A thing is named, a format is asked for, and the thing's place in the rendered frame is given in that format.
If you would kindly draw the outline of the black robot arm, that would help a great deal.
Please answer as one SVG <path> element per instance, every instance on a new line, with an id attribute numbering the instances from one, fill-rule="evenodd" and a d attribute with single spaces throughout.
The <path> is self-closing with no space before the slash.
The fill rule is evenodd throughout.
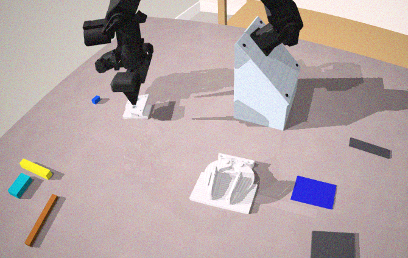
<path id="1" fill-rule="evenodd" d="M 303 28 L 298 7 L 293 0 L 261 0 L 264 4 L 269 23 L 257 28 L 250 37 L 267 57 L 271 51 L 283 43 L 289 47 L 298 44 L 299 32 Z M 140 23 L 147 15 L 137 11 L 140 0 L 110 0 L 104 19 L 89 20 L 83 23 L 85 46 L 111 43 L 116 33 L 117 43 L 129 45 L 141 39 Z M 116 32 L 115 32 L 116 31 Z M 120 70 L 119 52 L 113 49 L 103 54 L 95 62 L 98 73 L 112 68 Z"/>

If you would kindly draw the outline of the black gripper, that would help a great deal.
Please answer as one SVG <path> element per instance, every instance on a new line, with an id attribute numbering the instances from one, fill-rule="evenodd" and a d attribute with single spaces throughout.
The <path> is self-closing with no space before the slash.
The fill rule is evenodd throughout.
<path id="1" fill-rule="evenodd" d="M 119 67 L 126 72 L 117 72 L 110 83 L 113 92 L 123 92 L 132 105 L 136 105 L 141 84 L 144 84 L 152 59 L 153 45 L 144 43 L 141 38 L 138 42 L 129 45 L 118 44 Z M 148 55 L 147 55 L 148 52 Z"/>

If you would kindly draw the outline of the yellow rectangular block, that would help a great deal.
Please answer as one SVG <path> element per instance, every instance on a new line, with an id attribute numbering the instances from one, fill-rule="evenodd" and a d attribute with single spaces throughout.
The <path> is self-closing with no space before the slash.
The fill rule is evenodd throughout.
<path id="1" fill-rule="evenodd" d="M 34 164 L 26 159 L 22 159 L 20 166 L 26 170 L 29 170 L 47 180 L 51 177 L 52 173 L 49 169 L 46 169 L 38 164 Z"/>

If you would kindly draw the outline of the orange long bar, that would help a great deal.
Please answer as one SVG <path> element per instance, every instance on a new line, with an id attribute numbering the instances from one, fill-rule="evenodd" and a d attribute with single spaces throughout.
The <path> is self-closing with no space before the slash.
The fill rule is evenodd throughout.
<path id="1" fill-rule="evenodd" d="M 52 208 L 54 207 L 55 203 L 58 200 L 58 196 L 52 194 L 49 201 L 47 202 L 46 206 L 44 207 L 42 213 L 40 214 L 37 222 L 35 223 L 35 226 L 31 230 L 28 238 L 24 242 L 27 246 L 32 247 L 38 233 L 41 231 L 45 221 L 47 220 L 47 217 L 51 213 Z"/>

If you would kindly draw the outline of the cyan rectangular block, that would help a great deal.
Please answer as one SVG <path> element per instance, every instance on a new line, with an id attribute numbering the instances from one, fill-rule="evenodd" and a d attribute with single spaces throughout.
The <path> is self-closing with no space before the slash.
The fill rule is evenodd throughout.
<path id="1" fill-rule="evenodd" d="M 14 197 L 20 198 L 31 182 L 32 179 L 30 176 L 21 173 L 10 186 L 8 192 Z"/>

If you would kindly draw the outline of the blue rectangular plate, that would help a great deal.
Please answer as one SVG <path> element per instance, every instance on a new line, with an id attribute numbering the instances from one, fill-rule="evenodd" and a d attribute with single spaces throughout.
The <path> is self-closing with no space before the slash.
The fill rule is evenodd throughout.
<path id="1" fill-rule="evenodd" d="M 332 209 L 336 185 L 297 176 L 291 200 Z"/>

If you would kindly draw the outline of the black flat bar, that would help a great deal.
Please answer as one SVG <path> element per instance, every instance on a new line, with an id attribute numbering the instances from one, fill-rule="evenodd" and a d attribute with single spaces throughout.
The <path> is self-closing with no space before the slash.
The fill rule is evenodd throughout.
<path id="1" fill-rule="evenodd" d="M 370 144 L 358 139 L 350 138 L 349 146 L 378 156 L 385 157 L 387 159 L 390 158 L 390 150 L 378 147 L 377 145 Z"/>

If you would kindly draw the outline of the small blue block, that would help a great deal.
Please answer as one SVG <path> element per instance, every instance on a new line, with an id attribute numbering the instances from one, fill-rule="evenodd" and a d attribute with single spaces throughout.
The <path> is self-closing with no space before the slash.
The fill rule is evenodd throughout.
<path id="1" fill-rule="evenodd" d="M 92 102 L 94 103 L 94 104 L 96 104 L 97 102 L 99 102 L 100 101 L 100 96 L 95 96 L 93 99 L 91 99 L 92 100 Z"/>

